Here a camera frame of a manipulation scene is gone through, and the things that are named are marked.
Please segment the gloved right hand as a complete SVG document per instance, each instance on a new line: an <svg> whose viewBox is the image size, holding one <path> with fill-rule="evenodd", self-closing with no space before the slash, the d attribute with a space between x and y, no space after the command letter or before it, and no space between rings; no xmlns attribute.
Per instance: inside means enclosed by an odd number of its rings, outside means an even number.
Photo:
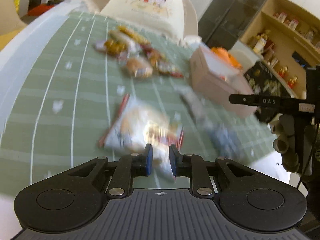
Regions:
<svg viewBox="0 0 320 240"><path fill-rule="evenodd" d="M314 157L309 157L312 143L316 138L319 146L319 134L316 125L308 125L303 129L303 137L295 133L293 116L282 114L278 120L270 123L270 131L277 135L273 142L275 151L281 154L282 165L285 170L305 176L313 172Z"/></svg>

